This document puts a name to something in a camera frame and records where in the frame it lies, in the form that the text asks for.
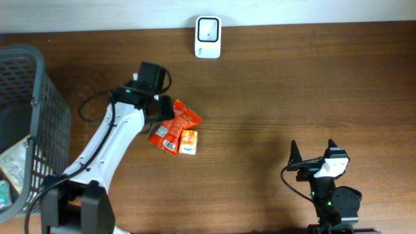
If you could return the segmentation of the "red snack bag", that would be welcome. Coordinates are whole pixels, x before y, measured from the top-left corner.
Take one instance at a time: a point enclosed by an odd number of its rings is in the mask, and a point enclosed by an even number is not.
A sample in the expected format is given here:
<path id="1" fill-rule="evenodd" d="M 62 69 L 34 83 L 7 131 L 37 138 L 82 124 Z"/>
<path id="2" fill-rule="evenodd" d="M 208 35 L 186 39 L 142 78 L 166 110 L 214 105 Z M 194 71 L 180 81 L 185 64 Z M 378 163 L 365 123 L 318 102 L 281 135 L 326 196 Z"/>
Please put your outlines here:
<path id="1" fill-rule="evenodd" d="M 182 130 L 191 130 L 203 120 L 178 99 L 175 100 L 173 106 L 175 118 L 164 121 L 150 136 L 149 142 L 172 155 L 177 155 Z"/>

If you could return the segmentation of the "orange tissue pack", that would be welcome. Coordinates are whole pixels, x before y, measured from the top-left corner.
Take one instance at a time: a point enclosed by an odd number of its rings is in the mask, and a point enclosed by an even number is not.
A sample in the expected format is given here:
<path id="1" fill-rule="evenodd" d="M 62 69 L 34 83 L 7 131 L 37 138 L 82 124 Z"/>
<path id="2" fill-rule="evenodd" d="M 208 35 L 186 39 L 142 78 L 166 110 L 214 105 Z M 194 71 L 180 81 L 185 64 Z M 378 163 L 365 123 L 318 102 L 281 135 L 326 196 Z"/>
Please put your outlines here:
<path id="1" fill-rule="evenodd" d="M 198 132 L 193 130 L 182 130 L 179 141 L 179 153 L 195 155 L 198 144 Z"/>

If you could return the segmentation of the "cream snack bag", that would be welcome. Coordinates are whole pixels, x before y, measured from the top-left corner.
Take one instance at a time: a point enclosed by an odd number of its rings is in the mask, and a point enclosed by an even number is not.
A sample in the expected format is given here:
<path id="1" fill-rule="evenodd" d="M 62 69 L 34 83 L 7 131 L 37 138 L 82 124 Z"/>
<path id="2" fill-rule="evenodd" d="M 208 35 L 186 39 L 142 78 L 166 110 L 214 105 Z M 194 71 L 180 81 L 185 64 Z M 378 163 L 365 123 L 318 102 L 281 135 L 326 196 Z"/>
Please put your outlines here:
<path id="1" fill-rule="evenodd" d="M 1 154 L 1 171 L 18 194 L 21 194 L 24 184 L 28 138 L 27 135 Z"/>

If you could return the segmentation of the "teal tissue pack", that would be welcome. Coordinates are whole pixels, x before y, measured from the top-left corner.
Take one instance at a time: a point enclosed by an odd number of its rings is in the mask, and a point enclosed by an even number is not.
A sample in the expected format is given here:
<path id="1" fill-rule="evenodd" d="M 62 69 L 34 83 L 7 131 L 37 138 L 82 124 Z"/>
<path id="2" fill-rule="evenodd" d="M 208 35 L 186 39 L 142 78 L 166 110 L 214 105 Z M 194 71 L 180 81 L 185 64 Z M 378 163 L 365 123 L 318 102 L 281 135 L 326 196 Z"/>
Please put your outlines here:
<path id="1" fill-rule="evenodd" d="M 0 181 L 0 209 L 10 207 L 12 205 L 12 196 L 10 185 L 7 181 Z"/>

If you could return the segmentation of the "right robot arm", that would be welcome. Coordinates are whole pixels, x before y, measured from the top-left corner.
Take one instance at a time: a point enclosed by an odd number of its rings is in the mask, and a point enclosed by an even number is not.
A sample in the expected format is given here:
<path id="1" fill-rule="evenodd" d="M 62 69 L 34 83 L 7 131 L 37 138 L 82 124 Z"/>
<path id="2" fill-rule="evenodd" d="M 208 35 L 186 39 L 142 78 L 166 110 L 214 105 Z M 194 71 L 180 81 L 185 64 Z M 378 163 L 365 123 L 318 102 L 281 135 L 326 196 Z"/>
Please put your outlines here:
<path id="1" fill-rule="evenodd" d="M 297 182 L 308 182 L 310 195 L 298 191 L 298 195 L 311 202 L 317 214 L 317 224 L 308 225 L 306 232 L 353 233 L 353 225 L 359 220 L 358 211 L 362 200 L 360 191 L 335 185 L 335 180 L 346 173 L 350 157 L 344 148 L 328 140 L 324 155 L 303 160 L 296 141 L 291 142 L 289 162 L 283 171 L 296 172 Z"/>

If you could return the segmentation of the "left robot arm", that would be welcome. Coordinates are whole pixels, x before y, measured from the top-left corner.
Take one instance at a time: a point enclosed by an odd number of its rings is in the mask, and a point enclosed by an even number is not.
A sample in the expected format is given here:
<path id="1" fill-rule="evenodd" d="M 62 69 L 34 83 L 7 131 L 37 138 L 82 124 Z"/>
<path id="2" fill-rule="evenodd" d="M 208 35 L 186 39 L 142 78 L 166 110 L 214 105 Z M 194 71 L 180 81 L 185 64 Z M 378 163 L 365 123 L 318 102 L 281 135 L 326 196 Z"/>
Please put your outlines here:
<path id="1" fill-rule="evenodd" d="M 48 176 L 36 201 L 42 233 L 123 233 L 109 200 L 114 173 L 139 134 L 174 118 L 166 91 L 170 72 L 143 62 L 128 83 L 107 91 L 109 105 L 100 126 L 80 156 L 61 176 Z"/>

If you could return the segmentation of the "white barcode scanner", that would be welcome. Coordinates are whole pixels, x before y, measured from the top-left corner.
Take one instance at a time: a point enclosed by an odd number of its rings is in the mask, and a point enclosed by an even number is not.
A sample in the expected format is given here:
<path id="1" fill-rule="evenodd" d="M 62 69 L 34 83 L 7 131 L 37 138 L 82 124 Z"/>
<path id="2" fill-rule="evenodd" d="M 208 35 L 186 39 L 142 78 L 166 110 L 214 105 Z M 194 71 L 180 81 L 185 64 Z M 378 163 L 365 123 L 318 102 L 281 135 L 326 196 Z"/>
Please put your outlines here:
<path id="1" fill-rule="evenodd" d="M 217 16 L 199 16 L 195 21 L 194 53 L 200 59 L 218 59 L 221 55 L 222 20 Z"/>

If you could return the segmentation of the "grey plastic mesh basket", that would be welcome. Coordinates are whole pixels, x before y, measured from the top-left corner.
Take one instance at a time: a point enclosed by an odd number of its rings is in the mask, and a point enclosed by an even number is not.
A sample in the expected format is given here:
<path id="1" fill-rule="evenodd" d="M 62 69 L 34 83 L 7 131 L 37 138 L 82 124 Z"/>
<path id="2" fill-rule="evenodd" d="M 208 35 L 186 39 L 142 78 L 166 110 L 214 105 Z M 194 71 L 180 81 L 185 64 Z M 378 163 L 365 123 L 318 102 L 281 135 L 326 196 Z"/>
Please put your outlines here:
<path id="1" fill-rule="evenodd" d="M 23 216 L 47 176 L 68 167 L 72 128 L 70 107 L 46 73 L 42 53 L 31 45 L 1 47 L 1 153 L 26 147 L 23 181 L 1 222 Z"/>

